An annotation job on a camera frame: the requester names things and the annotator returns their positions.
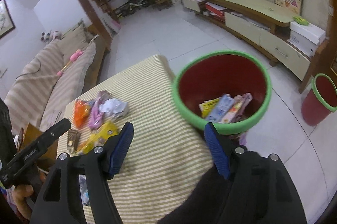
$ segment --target green tabletop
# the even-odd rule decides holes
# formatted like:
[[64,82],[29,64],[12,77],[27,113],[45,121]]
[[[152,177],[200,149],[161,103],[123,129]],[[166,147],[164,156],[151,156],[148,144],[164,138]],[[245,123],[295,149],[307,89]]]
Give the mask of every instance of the green tabletop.
[[255,10],[281,23],[289,23],[294,20],[293,16],[296,16],[295,13],[288,10],[287,8],[284,8],[267,0],[223,0],[223,1],[231,2]]

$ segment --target green trash can rim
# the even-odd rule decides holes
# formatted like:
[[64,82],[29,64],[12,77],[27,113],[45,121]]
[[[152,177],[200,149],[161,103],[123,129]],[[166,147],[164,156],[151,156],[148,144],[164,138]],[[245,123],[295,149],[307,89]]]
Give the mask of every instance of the green trash can rim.
[[311,87],[312,87],[312,90],[313,90],[313,92],[314,92],[314,94],[315,94],[315,96],[316,96],[316,98],[329,110],[329,111],[331,111],[332,113],[334,113],[334,112],[336,112],[336,110],[337,110],[337,106],[336,107],[333,107],[333,106],[331,106],[329,103],[327,103],[324,99],[323,99],[323,97],[321,96],[321,94],[319,93],[319,91],[318,91],[318,89],[317,89],[317,86],[316,86],[316,79],[318,78],[318,77],[325,77],[325,78],[327,78],[330,82],[331,82],[331,84],[333,85],[333,87],[334,87],[334,89],[335,89],[335,92],[336,92],[336,94],[337,94],[337,88],[336,88],[336,85],[334,84],[334,82],[331,80],[331,78],[328,76],[328,75],[326,75],[326,74],[323,74],[323,73],[319,73],[319,74],[317,74],[313,79],[312,79],[312,82],[311,82]]
[[257,110],[255,114],[247,118],[246,120],[235,122],[235,123],[228,123],[228,124],[220,124],[220,123],[214,123],[215,128],[217,131],[222,135],[233,135],[238,134],[247,131],[248,129],[252,128],[254,125],[256,125],[260,119],[263,117],[265,112],[267,111],[270,99],[271,99],[271,93],[272,93],[272,83],[270,80],[270,76],[267,72],[267,69],[261,64],[261,62],[256,59],[255,57],[241,51],[235,51],[235,50],[221,50],[221,51],[215,51],[209,54],[206,54],[200,58],[195,59],[194,61],[190,62],[188,65],[186,65],[179,74],[175,77],[172,85],[172,98],[173,101],[182,115],[184,119],[186,119],[189,123],[191,123],[193,126],[200,130],[204,130],[206,124],[208,123],[207,120],[203,119],[202,117],[194,114],[191,110],[189,110],[185,104],[180,99],[179,95],[179,82],[182,78],[183,74],[186,72],[187,69],[189,69],[194,64],[207,59],[212,56],[217,55],[237,55],[245,57],[252,62],[254,62],[262,71],[264,78],[266,80],[266,96],[265,99],[260,106],[260,108]]

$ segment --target hand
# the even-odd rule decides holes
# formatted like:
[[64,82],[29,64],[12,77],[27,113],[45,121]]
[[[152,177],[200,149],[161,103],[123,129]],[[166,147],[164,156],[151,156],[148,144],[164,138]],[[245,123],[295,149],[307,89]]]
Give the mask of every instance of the hand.
[[[45,181],[45,174],[40,172],[40,179],[42,182]],[[26,198],[33,194],[33,187],[31,185],[18,185],[12,192],[14,203],[17,206],[20,214],[25,218],[30,220],[32,215],[32,210],[26,202]]]

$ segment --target striped tablecloth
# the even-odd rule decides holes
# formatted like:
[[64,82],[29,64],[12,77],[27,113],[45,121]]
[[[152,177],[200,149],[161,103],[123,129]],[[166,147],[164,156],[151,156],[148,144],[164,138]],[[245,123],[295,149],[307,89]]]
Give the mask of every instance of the striped tablecloth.
[[[134,125],[134,139],[119,174],[108,182],[124,224],[156,223],[178,207],[200,177],[213,165],[196,131],[179,115],[171,99],[172,72],[162,56],[152,56],[97,85],[79,98],[90,100],[100,90],[129,103],[130,111],[116,122]],[[64,117],[73,120],[75,102]],[[80,142],[90,134],[85,126]],[[58,142],[58,155],[66,152],[67,134]],[[84,206],[88,223],[94,223]]]

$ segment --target red trash can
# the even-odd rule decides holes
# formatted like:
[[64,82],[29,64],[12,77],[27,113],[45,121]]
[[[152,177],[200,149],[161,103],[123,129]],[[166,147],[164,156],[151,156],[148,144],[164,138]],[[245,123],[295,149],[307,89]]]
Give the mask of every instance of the red trash can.
[[301,112],[308,125],[316,126],[337,110],[337,89],[331,78],[322,73],[317,74],[311,84]]

